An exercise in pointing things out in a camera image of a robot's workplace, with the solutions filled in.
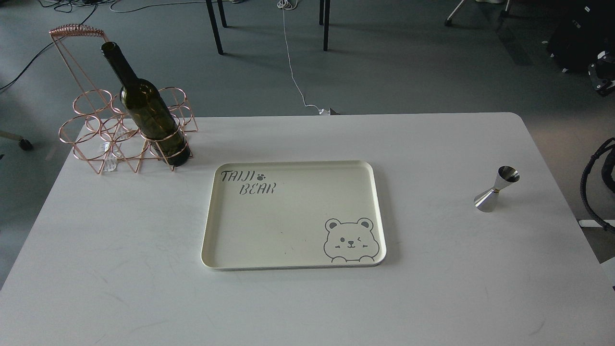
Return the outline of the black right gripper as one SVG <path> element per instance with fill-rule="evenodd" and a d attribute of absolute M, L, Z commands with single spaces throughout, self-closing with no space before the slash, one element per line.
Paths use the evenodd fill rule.
<path fill-rule="evenodd" d="M 614 91 L 615 56 L 607 50 L 598 54 L 596 61 L 588 65 L 591 86 L 600 96 L 608 96 Z"/>

